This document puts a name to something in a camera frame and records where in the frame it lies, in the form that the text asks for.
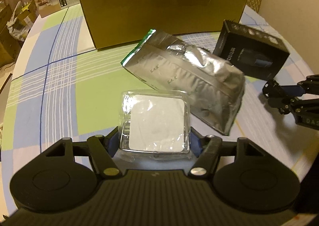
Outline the black product box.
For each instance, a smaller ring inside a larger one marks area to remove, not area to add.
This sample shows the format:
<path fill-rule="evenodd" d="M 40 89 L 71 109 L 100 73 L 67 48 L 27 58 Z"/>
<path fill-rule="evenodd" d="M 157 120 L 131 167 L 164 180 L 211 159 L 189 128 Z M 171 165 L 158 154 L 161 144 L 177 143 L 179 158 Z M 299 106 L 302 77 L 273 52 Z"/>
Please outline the black product box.
<path fill-rule="evenodd" d="M 266 81 L 276 76 L 290 55 L 281 39 L 230 20 L 223 22 L 214 54 L 246 76 Z"/>

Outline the silver foil pouch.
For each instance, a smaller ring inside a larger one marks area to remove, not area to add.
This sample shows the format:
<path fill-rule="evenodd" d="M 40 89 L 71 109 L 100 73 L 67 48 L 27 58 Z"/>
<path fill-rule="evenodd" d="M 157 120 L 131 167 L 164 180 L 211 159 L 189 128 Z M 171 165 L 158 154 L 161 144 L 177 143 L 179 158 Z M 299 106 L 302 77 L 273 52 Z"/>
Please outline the silver foil pouch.
<path fill-rule="evenodd" d="M 185 92 L 194 116 L 229 135 L 245 88 L 243 72 L 230 62 L 151 29 L 121 65 L 155 90 Z"/>

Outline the checkered tablecloth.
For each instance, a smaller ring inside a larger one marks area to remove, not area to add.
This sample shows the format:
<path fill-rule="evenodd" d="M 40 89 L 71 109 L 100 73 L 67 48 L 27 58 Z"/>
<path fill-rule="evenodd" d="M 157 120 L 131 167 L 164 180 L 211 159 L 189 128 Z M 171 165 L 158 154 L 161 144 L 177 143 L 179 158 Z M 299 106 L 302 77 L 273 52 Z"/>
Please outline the checkered tablecloth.
<path fill-rule="evenodd" d="M 121 93 L 147 86 L 121 66 L 133 45 L 94 48 L 80 5 L 37 18 L 17 59 L 4 115 L 1 213 L 16 207 L 16 171 L 62 137 L 83 141 L 118 124 Z M 262 80 L 248 77 L 230 140 L 255 141 L 300 179 L 318 153 L 318 131 L 264 103 Z"/>

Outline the large brown cardboard box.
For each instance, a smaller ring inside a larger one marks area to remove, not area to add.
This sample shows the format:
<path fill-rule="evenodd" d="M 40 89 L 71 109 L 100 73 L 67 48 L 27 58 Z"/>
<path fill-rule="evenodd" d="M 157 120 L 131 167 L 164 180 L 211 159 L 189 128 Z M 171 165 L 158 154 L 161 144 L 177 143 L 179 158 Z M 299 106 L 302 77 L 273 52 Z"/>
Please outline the large brown cardboard box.
<path fill-rule="evenodd" d="M 169 34 L 220 31 L 238 22 L 248 0 L 80 0 L 97 49 L 141 40 L 150 29 Z"/>

